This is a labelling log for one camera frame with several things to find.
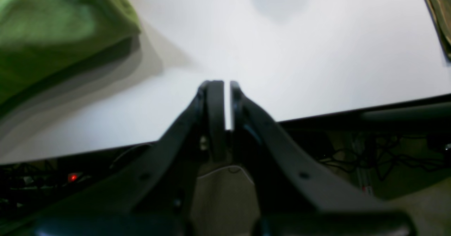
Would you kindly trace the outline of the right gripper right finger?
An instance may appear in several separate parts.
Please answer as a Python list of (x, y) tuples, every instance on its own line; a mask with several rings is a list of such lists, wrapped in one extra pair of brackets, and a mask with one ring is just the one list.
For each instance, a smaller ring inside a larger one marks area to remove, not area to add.
[(253, 178), (254, 236), (415, 236), (411, 218), (316, 162), (230, 82), (232, 151)]

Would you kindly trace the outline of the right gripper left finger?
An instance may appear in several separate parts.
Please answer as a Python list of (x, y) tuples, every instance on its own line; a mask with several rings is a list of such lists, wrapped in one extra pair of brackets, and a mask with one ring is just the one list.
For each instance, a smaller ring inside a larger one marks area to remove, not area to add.
[(205, 81), (160, 140), (119, 172), (66, 198), (33, 236), (192, 236), (201, 165), (226, 159), (224, 82)]

